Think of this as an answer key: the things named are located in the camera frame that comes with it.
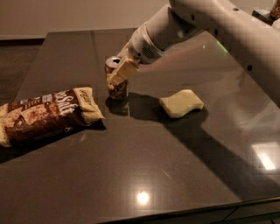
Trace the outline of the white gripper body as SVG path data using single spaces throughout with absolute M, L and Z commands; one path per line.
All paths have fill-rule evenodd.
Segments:
M 164 55 L 164 52 L 152 42 L 146 23 L 133 32 L 129 40 L 129 51 L 141 64 L 154 63 Z

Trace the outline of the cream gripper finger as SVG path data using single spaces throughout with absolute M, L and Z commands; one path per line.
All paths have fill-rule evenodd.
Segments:
M 117 54 L 117 57 L 121 60 L 128 58 L 130 56 L 130 45 L 126 44 L 122 50 Z
M 122 59 L 120 64 L 113 70 L 108 77 L 108 82 L 117 86 L 125 82 L 132 75 L 139 71 L 138 65 L 129 58 Z

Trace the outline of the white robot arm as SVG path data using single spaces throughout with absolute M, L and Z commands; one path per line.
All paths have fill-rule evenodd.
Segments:
M 118 85 L 177 43 L 206 31 L 216 38 L 256 84 L 280 105 L 280 32 L 229 0 L 169 0 L 132 34 L 108 76 Z

